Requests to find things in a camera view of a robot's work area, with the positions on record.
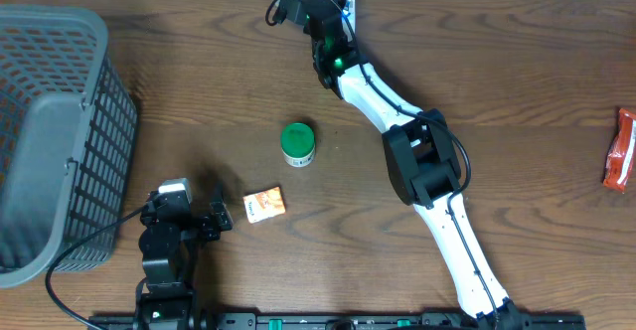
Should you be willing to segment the orange tissue pack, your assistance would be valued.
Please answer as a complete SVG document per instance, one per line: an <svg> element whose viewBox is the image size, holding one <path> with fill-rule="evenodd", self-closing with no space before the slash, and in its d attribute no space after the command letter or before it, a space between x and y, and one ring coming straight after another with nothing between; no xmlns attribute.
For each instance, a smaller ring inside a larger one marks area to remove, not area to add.
<svg viewBox="0 0 636 330"><path fill-rule="evenodd" d="M283 215L286 212L279 187L246 195L242 200L247 219L251 224Z"/></svg>

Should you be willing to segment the green lid jar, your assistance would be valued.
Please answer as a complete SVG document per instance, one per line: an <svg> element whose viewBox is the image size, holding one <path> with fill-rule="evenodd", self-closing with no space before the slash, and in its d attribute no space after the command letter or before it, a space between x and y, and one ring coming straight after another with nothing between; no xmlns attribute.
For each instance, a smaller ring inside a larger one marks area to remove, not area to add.
<svg viewBox="0 0 636 330"><path fill-rule="evenodd" d="M280 147L285 162L296 168L308 166L315 158L315 135L305 123L286 125L280 135Z"/></svg>

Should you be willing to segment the red Top chocolate bar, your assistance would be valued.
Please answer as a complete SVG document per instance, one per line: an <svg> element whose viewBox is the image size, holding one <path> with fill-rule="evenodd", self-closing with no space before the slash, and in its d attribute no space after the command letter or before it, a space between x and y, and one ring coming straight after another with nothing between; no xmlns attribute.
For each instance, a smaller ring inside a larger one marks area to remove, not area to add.
<svg viewBox="0 0 636 330"><path fill-rule="evenodd" d="M625 108L618 112L618 133L607 154L603 185L625 193L635 157L635 114Z"/></svg>

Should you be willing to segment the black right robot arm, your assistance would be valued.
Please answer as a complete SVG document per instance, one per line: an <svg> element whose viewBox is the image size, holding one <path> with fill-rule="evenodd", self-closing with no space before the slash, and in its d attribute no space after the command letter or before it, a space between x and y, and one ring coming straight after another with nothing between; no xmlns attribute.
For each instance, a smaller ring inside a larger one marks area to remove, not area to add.
<svg viewBox="0 0 636 330"><path fill-rule="evenodd" d="M381 133L397 196L423 219L451 274L461 310L480 329L521 329L526 322L497 280L472 231L462 193L469 160L444 117L398 96L361 54L352 0L300 0L323 86L357 108Z"/></svg>

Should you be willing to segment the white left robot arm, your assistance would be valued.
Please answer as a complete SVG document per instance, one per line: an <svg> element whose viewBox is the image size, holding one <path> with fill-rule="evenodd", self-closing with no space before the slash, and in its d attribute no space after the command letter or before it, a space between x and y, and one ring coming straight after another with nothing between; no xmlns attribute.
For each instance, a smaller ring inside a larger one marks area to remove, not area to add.
<svg viewBox="0 0 636 330"><path fill-rule="evenodd" d="M165 181L149 194L140 222L139 238L145 278L136 289L134 329L216 329L217 320L197 304L194 272L200 249L233 228L217 185L210 210L191 211L192 192L186 178Z"/></svg>

